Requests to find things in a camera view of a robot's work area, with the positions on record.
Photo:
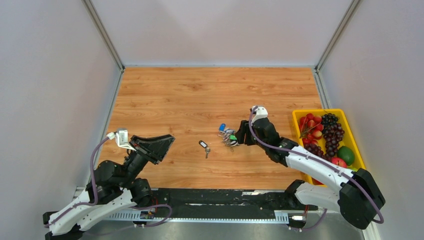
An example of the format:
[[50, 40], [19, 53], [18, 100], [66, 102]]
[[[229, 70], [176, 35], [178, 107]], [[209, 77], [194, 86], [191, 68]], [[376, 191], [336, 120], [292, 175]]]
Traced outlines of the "keyring with key bunch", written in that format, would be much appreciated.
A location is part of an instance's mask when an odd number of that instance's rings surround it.
[[222, 138], [222, 143], [228, 147], [231, 152], [234, 152], [234, 148], [239, 145], [235, 133], [236, 131], [231, 128], [225, 128], [218, 131], [218, 136]]

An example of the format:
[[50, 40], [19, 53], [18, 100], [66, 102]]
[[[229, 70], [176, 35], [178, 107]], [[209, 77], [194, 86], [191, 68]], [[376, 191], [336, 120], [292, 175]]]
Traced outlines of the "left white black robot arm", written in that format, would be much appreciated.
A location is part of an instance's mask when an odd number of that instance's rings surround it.
[[[97, 167], [94, 158], [107, 142], [115, 140], [119, 148], [126, 149], [127, 155], [122, 164], [105, 160]], [[168, 204], [160, 204], [154, 197], [149, 182], [139, 178], [139, 173], [148, 163], [159, 164], [167, 155], [175, 137], [166, 134], [143, 138], [128, 137], [125, 128], [110, 132], [94, 148], [90, 160], [90, 180], [78, 197], [59, 211], [43, 214], [47, 240], [79, 240], [94, 225], [107, 217], [125, 209], [156, 211], [167, 208], [167, 216], [157, 225], [167, 221], [173, 209]]]

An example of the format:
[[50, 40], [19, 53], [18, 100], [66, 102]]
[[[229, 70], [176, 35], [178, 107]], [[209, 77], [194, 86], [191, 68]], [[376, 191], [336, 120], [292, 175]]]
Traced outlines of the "key with blue tag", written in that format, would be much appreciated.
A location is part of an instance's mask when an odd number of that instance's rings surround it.
[[218, 131], [219, 131], [220, 133], [224, 133], [224, 132], [225, 132], [225, 130], [226, 130], [226, 124], [225, 124], [225, 123], [222, 123], [222, 124], [219, 126]]

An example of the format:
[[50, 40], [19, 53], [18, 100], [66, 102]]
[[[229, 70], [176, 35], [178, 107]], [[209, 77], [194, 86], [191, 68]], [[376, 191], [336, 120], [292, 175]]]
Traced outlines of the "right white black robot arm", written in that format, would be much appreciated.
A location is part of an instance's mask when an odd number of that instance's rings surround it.
[[280, 136], [267, 117], [242, 120], [235, 137], [242, 145], [260, 147], [271, 161], [324, 183], [319, 187], [294, 181], [285, 195], [290, 208], [315, 205], [337, 211], [348, 223], [362, 230], [372, 222], [385, 222], [381, 209], [386, 200], [368, 170], [353, 171], [312, 154], [297, 142]]

